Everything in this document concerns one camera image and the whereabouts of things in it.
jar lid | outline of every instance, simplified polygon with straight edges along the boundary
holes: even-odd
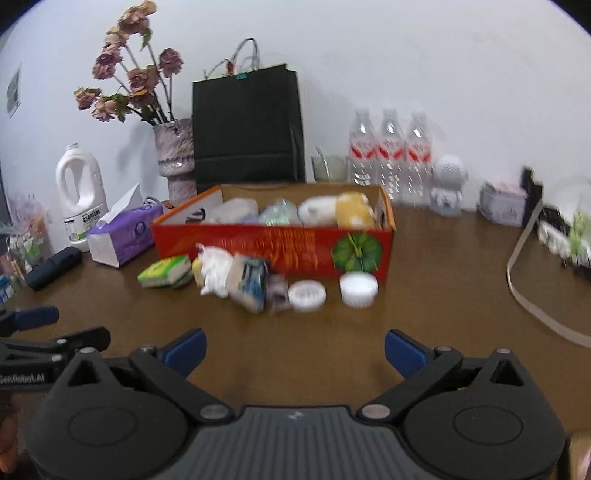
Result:
[[[288,291],[291,307],[298,312],[312,312],[326,302],[326,288],[314,280],[295,282]]]

hand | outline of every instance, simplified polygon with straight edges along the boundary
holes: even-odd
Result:
[[[0,470],[12,473],[18,464],[18,412],[12,396],[8,398],[7,416],[0,423]]]

artificial flower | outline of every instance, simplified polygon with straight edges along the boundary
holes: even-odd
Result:
[[[131,92],[127,96],[127,98],[129,102],[137,108],[142,108],[144,106],[151,105],[156,101],[154,92],[150,92],[146,89],[138,90],[137,92]]]
[[[144,69],[133,69],[127,73],[127,79],[132,92],[140,90],[153,92],[158,84],[158,70],[156,65],[148,65]]]
[[[123,60],[120,47],[117,45],[106,45],[96,58],[96,62],[101,65],[115,65]]]
[[[180,72],[183,63],[178,51],[172,48],[165,48],[160,54],[160,70],[166,78]]]
[[[111,79],[115,76],[115,65],[99,65],[92,67],[92,76],[97,80]]]
[[[115,65],[123,60],[119,47],[117,45],[107,45],[96,58],[92,67],[92,74],[97,80],[113,78],[115,75]]]
[[[101,97],[95,103],[95,109],[91,115],[101,122],[108,122],[113,120],[114,115],[117,114],[117,103],[114,100],[105,100]]]
[[[129,35],[119,27],[113,27],[107,32],[105,37],[105,46],[113,45],[117,47],[125,47],[127,45],[127,39]]]
[[[78,110],[88,110],[101,94],[100,88],[82,88],[74,92]]]
[[[117,25],[119,28],[129,35],[142,33],[150,29],[150,21],[147,18],[146,11],[150,11],[148,7],[144,9],[144,5],[139,7],[128,8],[123,16],[119,19]]]
[[[138,5],[138,8],[144,15],[152,15],[156,12],[156,2],[154,0],[144,0],[141,5]]]

red cardboard box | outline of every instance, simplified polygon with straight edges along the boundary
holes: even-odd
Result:
[[[360,192],[374,209],[379,228],[348,231],[340,228],[265,225],[185,224],[189,215],[207,212],[234,198],[255,199],[262,212],[285,198],[297,206],[310,197]],[[338,276],[346,271],[367,271],[380,280],[388,274],[395,231],[394,213],[383,188],[334,183],[282,185],[221,185],[165,213],[152,224],[160,258],[197,255],[196,244],[221,247],[233,254],[266,258],[284,274]]]

blue gripper pad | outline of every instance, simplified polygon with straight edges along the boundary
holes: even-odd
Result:
[[[207,337],[201,329],[193,329],[164,347],[162,363],[187,378],[203,362],[207,353]]]
[[[20,332],[33,328],[51,325],[58,321],[60,312],[55,307],[39,307],[37,309],[14,312],[12,324]]]
[[[428,365],[425,352],[391,330],[384,339],[386,359],[404,378],[418,372]]]

